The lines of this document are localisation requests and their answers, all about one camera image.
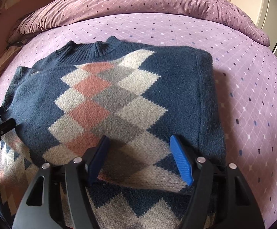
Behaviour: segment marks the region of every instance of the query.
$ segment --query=argyle pattern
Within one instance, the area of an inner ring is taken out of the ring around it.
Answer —
[[[113,61],[73,65],[69,71],[61,67],[56,75],[61,83],[53,80],[59,84],[52,100],[58,116],[47,127],[49,134],[43,133],[48,144],[25,144],[20,130],[0,142],[0,213],[9,224],[42,163],[66,164],[102,135],[110,138],[111,147],[99,180],[87,189],[100,227],[173,229],[180,224],[192,189],[180,177],[167,133],[157,131],[173,109],[149,93],[158,89],[158,82],[169,83],[146,66],[156,54],[156,49],[138,49]],[[38,75],[42,70],[37,68],[26,72],[26,78],[37,80]],[[65,221],[72,227],[63,185],[61,191]],[[206,227],[212,224],[212,212]]]

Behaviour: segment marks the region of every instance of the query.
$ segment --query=blue rubber pad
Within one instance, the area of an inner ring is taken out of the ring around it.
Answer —
[[[192,185],[194,179],[192,174],[192,166],[187,160],[187,157],[182,149],[178,138],[173,135],[170,137],[170,150],[173,153],[178,170],[184,182],[187,185]]]

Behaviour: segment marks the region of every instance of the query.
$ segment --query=argyle sweater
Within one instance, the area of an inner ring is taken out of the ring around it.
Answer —
[[[213,163],[225,163],[212,58],[203,50],[114,36],[93,44],[70,41],[32,68],[18,67],[3,106],[0,121],[17,123],[0,144],[0,158],[10,160],[0,164],[0,212],[10,224],[38,167],[65,164],[102,135],[111,148],[99,180],[88,188],[101,228],[180,223],[192,189],[170,152],[172,134]]]

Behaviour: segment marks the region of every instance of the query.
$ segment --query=bolt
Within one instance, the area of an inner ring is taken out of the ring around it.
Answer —
[[[197,158],[198,163],[205,163],[206,159],[204,157],[198,157]]]
[[[48,169],[50,167],[49,163],[42,164],[42,169]]]
[[[74,163],[78,164],[82,161],[82,158],[81,157],[75,157],[74,158]]]
[[[236,169],[236,168],[237,168],[237,165],[234,164],[234,163],[230,163],[230,164],[229,164],[229,167],[230,167],[231,169]]]

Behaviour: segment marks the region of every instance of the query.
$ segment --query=mattress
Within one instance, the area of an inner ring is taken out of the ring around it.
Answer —
[[[68,41],[92,43],[114,35],[156,46],[191,46],[211,53],[227,162],[241,169],[266,228],[277,218],[277,58],[244,34],[183,15],[110,15],[43,32],[26,44],[0,77],[0,105],[17,66],[33,64]],[[10,214],[16,204],[6,199]]]

